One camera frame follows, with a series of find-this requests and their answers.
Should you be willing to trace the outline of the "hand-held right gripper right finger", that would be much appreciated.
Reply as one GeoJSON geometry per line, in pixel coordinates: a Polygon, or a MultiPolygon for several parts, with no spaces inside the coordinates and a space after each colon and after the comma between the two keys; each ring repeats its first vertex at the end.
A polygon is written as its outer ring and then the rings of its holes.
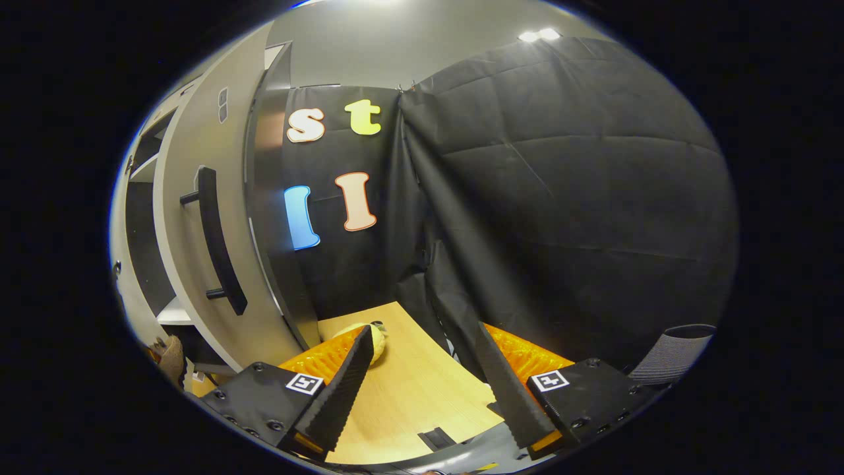
{"type": "Polygon", "coordinates": [[[498,412],[533,459],[593,444],[657,398],[657,391],[600,359],[573,363],[485,323],[474,333],[474,352],[498,412]]]}

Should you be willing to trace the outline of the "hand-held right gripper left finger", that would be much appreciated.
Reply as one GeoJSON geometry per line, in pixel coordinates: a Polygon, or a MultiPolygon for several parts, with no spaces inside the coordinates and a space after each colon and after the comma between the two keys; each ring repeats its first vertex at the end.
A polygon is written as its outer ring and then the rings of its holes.
{"type": "Polygon", "coordinates": [[[209,416],[260,445],[323,462],[335,451],[375,353],[363,325],[275,366],[255,362],[198,398],[209,416]]]}

